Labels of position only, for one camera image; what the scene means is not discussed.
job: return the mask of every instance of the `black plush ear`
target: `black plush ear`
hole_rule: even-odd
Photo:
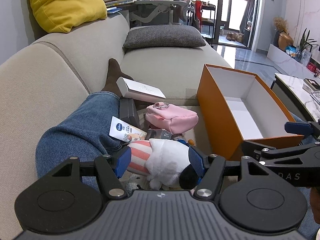
[[[193,189],[197,186],[199,177],[192,165],[188,165],[180,174],[179,185],[182,189]]]

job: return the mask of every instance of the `metal bolt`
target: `metal bolt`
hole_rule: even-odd
[[[113,197],[121,197],[124,194],[124,190],[120,188],[113,188],[109,190],[109,195]]]
[[[212,191],[207,188],[201,188],[197,190],[197,194],[200,197],[209,197],[212,195]]]

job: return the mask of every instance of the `brown sock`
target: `brown sock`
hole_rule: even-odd
[[[118,62],[114,58],[111,58],[109,59],[109,69],[107,74],[106,85],[101,91],[109,91],[121,97],[122,94],[118,88],[118,85],[116,84],[119,77],[133,80],[132,77],[122,73]]]

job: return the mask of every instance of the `lotion tube label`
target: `lotion tube label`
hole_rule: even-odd
[[[130,143],[144,140],[147,133],[113,116],[109,135],[126,143]]]

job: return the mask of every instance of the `person's hand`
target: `person's hand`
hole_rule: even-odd
[[[315,187],[310,191],[310,206],[315,222],[320,224],[320,194]]]

